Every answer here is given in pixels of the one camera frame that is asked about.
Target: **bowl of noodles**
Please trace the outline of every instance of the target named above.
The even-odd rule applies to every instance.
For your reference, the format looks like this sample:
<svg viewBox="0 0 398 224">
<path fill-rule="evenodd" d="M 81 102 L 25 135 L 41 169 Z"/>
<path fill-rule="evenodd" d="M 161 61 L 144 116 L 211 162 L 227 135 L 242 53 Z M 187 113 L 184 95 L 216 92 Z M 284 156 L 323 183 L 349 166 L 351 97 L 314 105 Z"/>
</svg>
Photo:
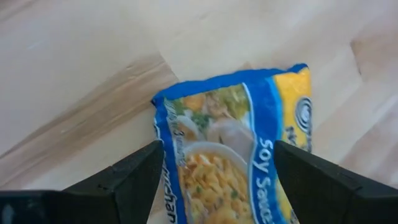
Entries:
<svg viewBox="0 0 398 224">
<path fill-rule="evenodd" d="M 178 179 L 188 222 L 253 223 L 243 158 L 215 142 L 195 142 L 184 154 Z"/>
</svg>

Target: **plastic wrapper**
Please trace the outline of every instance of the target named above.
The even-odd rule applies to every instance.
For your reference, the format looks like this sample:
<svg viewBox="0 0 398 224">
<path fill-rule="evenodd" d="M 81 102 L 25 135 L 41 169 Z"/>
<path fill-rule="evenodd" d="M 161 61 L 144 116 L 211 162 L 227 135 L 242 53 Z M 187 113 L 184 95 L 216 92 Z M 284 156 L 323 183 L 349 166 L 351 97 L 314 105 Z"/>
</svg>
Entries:
<svg viewBox="0 0 398 224">
<path fill-rule="evenodd" d="M 311 151 L 310 70 L 246 70 L 155 95 L 170 223 L 298 223 L 273 144 Z"/>
</svg>

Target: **wooden table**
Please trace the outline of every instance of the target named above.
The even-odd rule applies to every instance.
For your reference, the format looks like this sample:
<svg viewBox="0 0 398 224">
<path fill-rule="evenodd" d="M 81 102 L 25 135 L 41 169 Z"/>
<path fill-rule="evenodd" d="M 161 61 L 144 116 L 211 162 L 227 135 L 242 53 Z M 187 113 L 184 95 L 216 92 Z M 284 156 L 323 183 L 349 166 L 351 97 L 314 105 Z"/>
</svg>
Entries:
<svg viewBox="0 0 398 224">
<path fill-rule="evenodd" d="M 1 1 L 0 186 L 63 189 L 148 144 L 173 83 L 306 62 L 314 153 L 398 187 L 397 21 L 395 0 Z"/>
</svg>

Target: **white bowl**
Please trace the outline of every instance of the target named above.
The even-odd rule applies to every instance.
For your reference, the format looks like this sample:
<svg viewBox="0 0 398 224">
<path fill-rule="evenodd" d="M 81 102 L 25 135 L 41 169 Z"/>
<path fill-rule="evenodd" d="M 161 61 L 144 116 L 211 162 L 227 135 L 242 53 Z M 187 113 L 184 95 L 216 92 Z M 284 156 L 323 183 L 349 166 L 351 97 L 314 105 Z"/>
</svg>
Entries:
<svg viewBox="0 0 398 224">
<path fill-rule="evenodd" d="M 247 175 L 248 173 L 248 165 L 243 160 L 243 158 L 238 153 L 233 151 L 230 147 L 223 144 L 203 141 L 192 143 L 184 148 L 184 153 L 186 156 L 201 152 L 219 154 L 225 159 L 229 159 L 233 163 L 233 165 L 244 174 Z"/>
</svg>

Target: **wood grain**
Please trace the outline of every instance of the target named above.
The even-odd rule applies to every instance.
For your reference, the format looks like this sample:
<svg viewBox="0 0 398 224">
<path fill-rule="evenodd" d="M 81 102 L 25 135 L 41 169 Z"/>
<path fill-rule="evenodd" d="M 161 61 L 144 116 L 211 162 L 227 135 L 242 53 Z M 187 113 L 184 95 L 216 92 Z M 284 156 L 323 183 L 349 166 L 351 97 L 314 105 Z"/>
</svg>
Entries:
<svg viewBox="0 0 398 224">
<path fill-rule="evenodd" d="M 79 101 L 75 108 L 0 156 L 0 186 L 37 178 L 150 106 L 153 95 L 177 81 L 160 55 L 132 63 Z"/>
<path fill-rule="evenodd" d="M 364 100 L 374 100 L 376 89 L 384 93 L 376 101 L 369 119 L 375 114 L 382 115 L 367 129 L 341 161 L 347 169 L 359 172 L 372 179 L 398 187 L 398 19 L 396 13 L 387 13 L 375 18 L 364 26 L 351 43 L 358 69 L 369 88 Z"/>
<path fill-rule="evenodd" d="M 0 154 L 130 63 L 159 53 L 133 3 L 16 0 L 2 5 Z"/>
</svg>

